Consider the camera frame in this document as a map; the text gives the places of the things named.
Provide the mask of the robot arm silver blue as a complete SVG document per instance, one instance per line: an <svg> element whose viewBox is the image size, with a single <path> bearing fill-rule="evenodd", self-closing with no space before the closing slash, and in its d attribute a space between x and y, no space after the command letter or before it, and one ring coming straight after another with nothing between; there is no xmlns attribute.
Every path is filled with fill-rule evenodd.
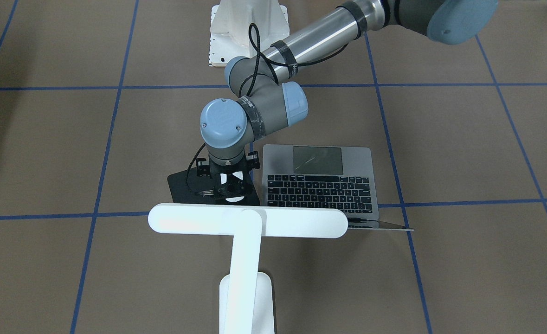
<svg viewBox="0 0 547 334"><path fill-rule="evenodd" d="M368 31L398 25L445 45L477 35L490 21L497 0L347 0L318 21L261 49L258 26L248 39L256 54L227 63L227 86L235 99L215 99L203 108L200 132L208 159L195 156L197 176L211 184L194 195L218 203L254 195L250 171L260 167L245 146L303 120L308 102L292 81L307 68L341 53Z"/></svg>

